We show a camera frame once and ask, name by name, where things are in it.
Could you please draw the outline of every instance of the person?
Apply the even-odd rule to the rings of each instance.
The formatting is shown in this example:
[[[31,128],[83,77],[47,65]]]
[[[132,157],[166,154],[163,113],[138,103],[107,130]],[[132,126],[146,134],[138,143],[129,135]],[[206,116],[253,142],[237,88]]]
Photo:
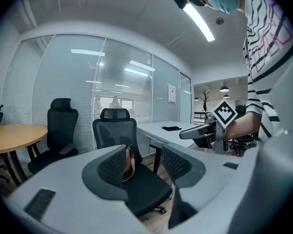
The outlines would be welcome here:
[[[259,131],[259,142],[282,133],[282,125],[269,92],[293,63],[293,27],[275,0],[189,0],[197,6],[231,13],[239,10],[248,19],[243,55],[248,72],[246,114],[226,129],[232,139]]]
[[[109,108],[122,108],[118,102],[117,96],[114,96],[112,102],[109,105]]]

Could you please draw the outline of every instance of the wooden table top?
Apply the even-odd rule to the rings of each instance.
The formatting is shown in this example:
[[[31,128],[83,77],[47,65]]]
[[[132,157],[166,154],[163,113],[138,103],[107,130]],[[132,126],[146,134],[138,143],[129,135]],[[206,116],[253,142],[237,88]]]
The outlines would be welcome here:
[[[38,125],[0,126],[0,154],[30,146],[48,133],[48,129]]]

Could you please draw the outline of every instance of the decorative tree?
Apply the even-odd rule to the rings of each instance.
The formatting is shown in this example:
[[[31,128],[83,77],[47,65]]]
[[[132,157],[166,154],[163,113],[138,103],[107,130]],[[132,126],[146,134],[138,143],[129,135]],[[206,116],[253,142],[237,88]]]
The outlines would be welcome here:
[[[203,104],[203,111],[205,112],[205,115],[206,115],[206,112],[207,112],[207,106],[206,106],[206,102],[209,102],[209,96],[207,96],[208,94],[209,94],[209,92],[208,93],[206,93],[206,91],[204,90],[204,92],[202,92],[203,94],[204,94],[204,98],[201,98],[200,97],[200,99],[202,99],[202,101],[204,102],[204,104]]]

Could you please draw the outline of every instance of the striped shirt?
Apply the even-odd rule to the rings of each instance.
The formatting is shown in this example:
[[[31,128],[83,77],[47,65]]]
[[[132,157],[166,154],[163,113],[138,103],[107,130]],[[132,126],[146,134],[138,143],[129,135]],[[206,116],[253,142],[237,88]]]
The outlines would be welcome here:
[[[265,142],[282,131],[269,92],[293,60],[293,27],[275,0],[246,0],[245,15],[248,18],[243,47],[248,69],[246,107],[247,113],[262,116],[258,140]],[[280,99],[286,104],[286,98]]]

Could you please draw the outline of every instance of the ceiling light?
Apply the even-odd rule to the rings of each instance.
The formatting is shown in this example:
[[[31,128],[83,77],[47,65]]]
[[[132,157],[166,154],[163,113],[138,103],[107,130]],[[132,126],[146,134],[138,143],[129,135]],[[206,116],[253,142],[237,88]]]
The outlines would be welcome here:
[[[129,86],[125,86],[125,85],[118,85],[118,84],[115,84],[115,86],[118,86],[118,87],[124,87],[124,88],[130,88]]]
[[[142,75],[142,76],[148,76],[148,74],[145,74],[145,73],[142,73],[142,72],[133,70],[133,69],[129,69],[129,68],[125,68],[125,71],[129,71],[129,72],[132,72],[132,73],[135,73],[135,74],[139,74],[139,75]]]
[[[192,18],[192,20],[196,23],[196,25],[199,26],[204,36],[206,37],[207,41],[215,40],[206,22],[204,21],[204,19],[201,17],[201,15],[197,12],[197,10],[193,7],[191,3],[186,4],[186,6],[184,7],[184,11]]]
[[[221,88],[220,88],[220,92],[228,92],[229,91],[229,88],[227,87],[227,86],[222,86]]]
[[[71,49],[71,52],[73,54],[85,54],[85,55],[105,57],[104,52],[91,51],[91,50],[85,50],[85,49]]]
[[[132,64],[132,65],[136,65],[136,66],[138,66],[140,68],[148,69],[149,71],[154,71],[155,70],[154,68],[151,68],[151,67],[149,67],[147,65],[144,65],[144,64],[139,63],[139,62],[134,61],[134,60],[131,60],[129,63]]]
[[[100,81],[92,81],[92,80],[86,80],[86,82],[90,82],[90,83],[98,83],[98,84],[101,83]]]

